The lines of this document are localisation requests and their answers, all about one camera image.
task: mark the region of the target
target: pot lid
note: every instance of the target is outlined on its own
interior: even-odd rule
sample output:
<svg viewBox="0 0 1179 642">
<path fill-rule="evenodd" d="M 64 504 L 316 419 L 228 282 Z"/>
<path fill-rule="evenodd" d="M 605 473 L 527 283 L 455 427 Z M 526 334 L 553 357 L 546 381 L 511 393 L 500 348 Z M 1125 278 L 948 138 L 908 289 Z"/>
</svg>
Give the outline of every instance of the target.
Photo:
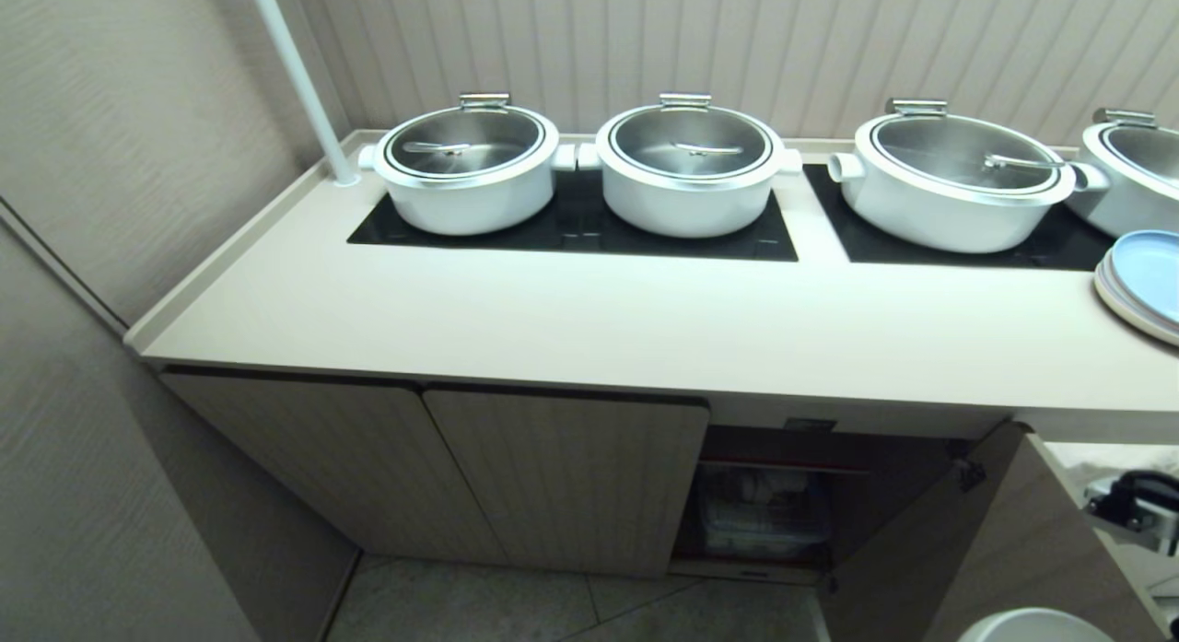
<svg viewBox="0 0 1179 642">
<path fill-rule="evenodd" d="M 459 107 L 420 117 L 389 139 L 389 165 L 410 176 L 480 176 L 531 154 L 544 128 L 506 95 L 462 95 Z"/>
<path fill-rule="evenodd" d="M 920 176 L 988 193 L 1041 192 L 1066 163 L 1022 133 L 955 117 L 944 101 L 889 101 L 897 117 L 872 131 L 882 154 Z"/>
<path fill-rule="evenodd" d="M 1160 128 L 1150 112 L 1102 108 L 1093 119 L 1112 123 L 1101 141 L 1113 154 L 1162 184 L 1179 186 L 1179 133 Z"/>
<path fill-rule="evenodd" d="M 770 157 L 763 130 L 710 95 L 660 95 L 660 105 L 619 121 L 611 147 L 627 163 L 678 179 L 740 176 Z"/>
</svg>

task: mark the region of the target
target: cabinet door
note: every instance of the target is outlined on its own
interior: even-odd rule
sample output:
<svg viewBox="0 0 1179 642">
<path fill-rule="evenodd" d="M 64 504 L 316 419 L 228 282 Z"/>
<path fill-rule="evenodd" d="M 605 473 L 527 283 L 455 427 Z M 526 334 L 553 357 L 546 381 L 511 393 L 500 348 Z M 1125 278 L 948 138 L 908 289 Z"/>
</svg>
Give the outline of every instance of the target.
<svg viewBox="0 0 1179 642">
<path fill-rule="evenodd" d="M 364 550 L 505 563 L 414 391 L 205 373 L 160 378 Z"/>
<path fill-rule="evenodd" d="M 1119 642 L 1170 637 L 1039 437 L 1003 424 L 970 461 L 982 483 L 963 491 L 957 470 L 938 479 L 821 587 L 832 642 L 955 642 L 984 616 L 1027 607 L 1071 613 Z"/>
<path fill-rule="evenodd" d="M 508 561 L 667 570 L 707 408 L 498 391 L 424 398 Z"/>
</svg>

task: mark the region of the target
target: beige countertop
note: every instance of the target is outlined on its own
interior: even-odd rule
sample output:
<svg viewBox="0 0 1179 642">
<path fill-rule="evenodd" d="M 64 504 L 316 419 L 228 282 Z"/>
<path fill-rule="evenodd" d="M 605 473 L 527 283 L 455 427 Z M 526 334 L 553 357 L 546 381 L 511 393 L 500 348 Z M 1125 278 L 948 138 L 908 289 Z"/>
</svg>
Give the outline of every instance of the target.
<svg viewBox="0 0 1179 642">
<path fill-rule="evenodd" d="M 850 264 L 801 176 L 775 179 L 796 264 L 356 246 L 384 186 L 323 177 L 126 343 L 156 364 L 977 404 L 1075 415 L 1088 441 L 1117 441 L 1094 412 L 1120 412 L 1179 444 L 1179 351 L 1111 315 L 1092 273 Z"/>
</svg>

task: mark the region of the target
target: black glass cooktop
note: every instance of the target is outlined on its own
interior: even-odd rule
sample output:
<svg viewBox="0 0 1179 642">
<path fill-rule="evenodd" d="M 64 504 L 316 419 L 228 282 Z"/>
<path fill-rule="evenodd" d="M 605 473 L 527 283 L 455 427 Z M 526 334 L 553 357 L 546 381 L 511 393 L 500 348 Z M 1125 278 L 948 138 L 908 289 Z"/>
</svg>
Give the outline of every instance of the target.
<svg viewBox="0 0 1179 642">
<path fill-rule="evenodd" d="M 825 165 L 804 165 L 804 172 L 817 194 L 826 218 L 839 236 L 851 262 L 875 264 L 951 264 L 956 267 L 1069 269 L 1092 272 L 1113 246 L 1113 238 L 1078 218 L 1058 203 L 1027 240 L 1009 251 L 970 256 L 964 252 L 938 251 L 894 238 L 884 230 L 864 221 L 851 211 L 839 185 L 831 180 Z"/>
<path fill-rule="evenodd" d="M 401 219 L 389 197 L 361 223 L 348 243 L 388 246 L 483 247 L 500 251 L 611 252 L 617 256 L 719 257 L 797 262 L 773 193 L 749 227 L 711 239 L 673 239 L 638 230 L 606 206 L 601 172 L 558 172 L 553 200 L 535 217 L 489 234 L 449 238 L 416 230 Z"/>
</svg>

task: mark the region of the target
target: wall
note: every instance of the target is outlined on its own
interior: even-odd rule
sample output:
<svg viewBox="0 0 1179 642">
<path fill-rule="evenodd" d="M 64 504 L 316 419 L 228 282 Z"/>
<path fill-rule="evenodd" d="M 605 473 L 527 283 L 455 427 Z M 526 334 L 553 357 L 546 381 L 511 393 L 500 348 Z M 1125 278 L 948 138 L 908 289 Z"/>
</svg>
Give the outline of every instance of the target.
<svg viewBox="0 0 1179 642">
<path fill-rule="evenodd" d="M 124 326 L 320 159 L 252 0 L 0 0 L 0 194 Z"/>
<path fill-rule="evenodd" d="M 0 227 L 0 638 L 315 640 L 354 552 Z"/>
<path fill-rule="evenodd" d="M 569 133 L 667 90 L 850 138 L 890 95 L 1076 144 L 1098 106 L 1179 125 L 1179 0 L 303 0 L 354 125 L 509 88 Z"/>
</svg>

